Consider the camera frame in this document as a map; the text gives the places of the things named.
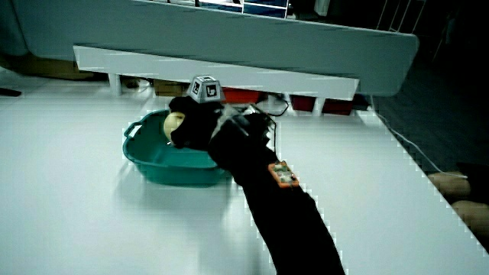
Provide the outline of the person's right hand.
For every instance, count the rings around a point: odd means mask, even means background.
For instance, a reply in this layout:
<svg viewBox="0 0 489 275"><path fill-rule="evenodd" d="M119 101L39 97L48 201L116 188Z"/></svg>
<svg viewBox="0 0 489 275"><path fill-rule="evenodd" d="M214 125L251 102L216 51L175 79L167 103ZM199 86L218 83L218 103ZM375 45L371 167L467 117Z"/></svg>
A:
<svg viewBox="0 0 489 275"><path fill-rule="evenodd" d="M207 150L212 132L224 108L220 82L210 75L194 76L186 93L170 101L171 113L183 120L169 133L176 148Z"/></svg>

